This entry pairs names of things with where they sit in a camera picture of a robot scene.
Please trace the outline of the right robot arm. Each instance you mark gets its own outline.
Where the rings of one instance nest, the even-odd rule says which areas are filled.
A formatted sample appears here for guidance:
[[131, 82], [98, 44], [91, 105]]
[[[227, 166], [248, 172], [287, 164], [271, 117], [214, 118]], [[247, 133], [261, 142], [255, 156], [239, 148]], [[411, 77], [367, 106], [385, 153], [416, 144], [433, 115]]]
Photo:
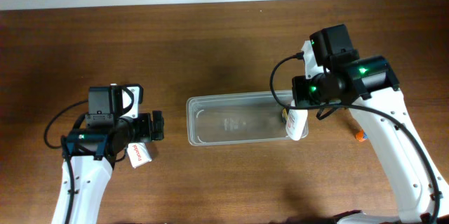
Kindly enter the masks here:
[[310, 35], [305, 74], [294, 77], [295, 107], [346, 108], [367, 135], [395, 196], [399, 223], [447, 223], [448, 184], [431, 160], [381, 55], [360, 58], [345, 25]]

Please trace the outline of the dark bottle white cap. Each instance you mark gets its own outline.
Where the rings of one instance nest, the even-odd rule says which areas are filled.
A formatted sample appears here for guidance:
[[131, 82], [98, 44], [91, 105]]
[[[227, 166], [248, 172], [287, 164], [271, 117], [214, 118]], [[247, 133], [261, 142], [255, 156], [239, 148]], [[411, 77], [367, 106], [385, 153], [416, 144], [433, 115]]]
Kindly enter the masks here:
[[284, 108], [282, 110], [281, 118], [282, 118], [283, 123], [286, 124], [287, 120], [288, 120], [288, 110], [286, 108]]

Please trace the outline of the orange bottle white cap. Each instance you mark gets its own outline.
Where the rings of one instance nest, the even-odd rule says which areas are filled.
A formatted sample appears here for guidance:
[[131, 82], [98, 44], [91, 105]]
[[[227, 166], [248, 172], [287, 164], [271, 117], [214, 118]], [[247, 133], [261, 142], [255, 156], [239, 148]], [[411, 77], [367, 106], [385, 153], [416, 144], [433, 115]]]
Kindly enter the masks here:
[[357, 141], [359, 141], [359, 142], [363, 142], [363, 141], [365, 141], [365, 140], [368, 139], [368, 137], [367, 137], [365, 131], [363, 131], [363, 130], [360, 130], [360, 131], [355, 135], [355, 138], [356, 138]]

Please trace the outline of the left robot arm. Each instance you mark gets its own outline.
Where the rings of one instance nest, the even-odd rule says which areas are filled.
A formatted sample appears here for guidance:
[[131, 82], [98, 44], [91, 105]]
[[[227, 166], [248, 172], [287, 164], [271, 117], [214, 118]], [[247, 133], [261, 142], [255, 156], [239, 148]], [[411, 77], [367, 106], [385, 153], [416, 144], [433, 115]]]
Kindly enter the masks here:
[[139, 84], [91, 87], [88, 111], [62, 136], [62, 182], [53, 223], [96, 223], [116, 163], [137, 168], [152, 161], [147, 143], [163, 140], [160, 111], [141, 113]]

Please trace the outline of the white Panadol medicine box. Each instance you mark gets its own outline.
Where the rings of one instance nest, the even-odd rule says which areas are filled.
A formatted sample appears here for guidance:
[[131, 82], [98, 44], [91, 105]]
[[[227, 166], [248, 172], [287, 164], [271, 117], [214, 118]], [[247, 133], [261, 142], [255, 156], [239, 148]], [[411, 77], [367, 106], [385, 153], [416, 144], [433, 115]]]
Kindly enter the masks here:
[[134, 169], [152, 161], [144, 143], [129, 143], [126, 152]]

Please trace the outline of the clear plastic container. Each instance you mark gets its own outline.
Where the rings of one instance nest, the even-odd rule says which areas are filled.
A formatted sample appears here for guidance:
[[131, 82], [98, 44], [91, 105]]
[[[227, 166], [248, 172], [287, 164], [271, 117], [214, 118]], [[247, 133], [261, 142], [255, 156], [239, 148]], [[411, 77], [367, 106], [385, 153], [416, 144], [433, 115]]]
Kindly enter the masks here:
[[269, 91], [192, 97], [187, 135], [193, 146], [289, 140], [283, 107]]

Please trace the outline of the white spray bottle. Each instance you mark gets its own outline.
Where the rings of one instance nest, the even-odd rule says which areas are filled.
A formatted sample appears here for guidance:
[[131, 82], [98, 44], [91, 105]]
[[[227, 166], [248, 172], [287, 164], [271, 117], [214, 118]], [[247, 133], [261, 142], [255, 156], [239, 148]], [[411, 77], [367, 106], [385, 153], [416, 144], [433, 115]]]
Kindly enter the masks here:
[[287, 136], [294, 141], [299, 141], [308, 135], [308, 111], [288, 109], [286, 120]]

